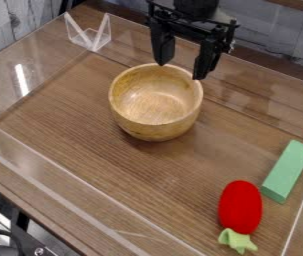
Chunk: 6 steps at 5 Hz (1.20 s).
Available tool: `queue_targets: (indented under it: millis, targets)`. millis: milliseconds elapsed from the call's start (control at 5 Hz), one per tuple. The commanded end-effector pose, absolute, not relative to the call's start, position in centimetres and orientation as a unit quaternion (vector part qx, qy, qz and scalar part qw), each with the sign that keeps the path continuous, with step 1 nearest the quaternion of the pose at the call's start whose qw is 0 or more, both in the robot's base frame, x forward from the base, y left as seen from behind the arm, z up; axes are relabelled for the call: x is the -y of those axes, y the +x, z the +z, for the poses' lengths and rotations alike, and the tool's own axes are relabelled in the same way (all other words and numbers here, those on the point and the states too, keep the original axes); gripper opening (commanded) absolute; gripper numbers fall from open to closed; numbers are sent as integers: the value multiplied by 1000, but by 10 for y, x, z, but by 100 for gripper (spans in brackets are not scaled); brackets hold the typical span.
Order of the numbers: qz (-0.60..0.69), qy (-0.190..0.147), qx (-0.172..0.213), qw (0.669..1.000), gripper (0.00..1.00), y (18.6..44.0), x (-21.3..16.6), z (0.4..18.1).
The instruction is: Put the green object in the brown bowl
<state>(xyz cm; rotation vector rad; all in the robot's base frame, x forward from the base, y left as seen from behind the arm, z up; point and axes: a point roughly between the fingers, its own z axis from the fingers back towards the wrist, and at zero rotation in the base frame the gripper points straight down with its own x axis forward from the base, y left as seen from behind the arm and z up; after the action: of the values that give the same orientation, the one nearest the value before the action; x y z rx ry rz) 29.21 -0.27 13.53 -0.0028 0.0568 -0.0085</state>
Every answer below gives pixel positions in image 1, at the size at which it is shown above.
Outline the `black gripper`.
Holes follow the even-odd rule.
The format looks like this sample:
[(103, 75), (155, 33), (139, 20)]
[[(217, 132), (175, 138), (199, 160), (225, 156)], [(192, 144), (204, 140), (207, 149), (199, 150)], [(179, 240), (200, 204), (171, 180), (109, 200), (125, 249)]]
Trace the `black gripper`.
[(175, 36), (200, 42), (192, 79), (201, 80), (215, 69), (223, 43), (233, 39), (239, 23), (219, 8), (219, 0), (145, 0), (147, 25), (155, 62), (165, 65), (175, 54)]

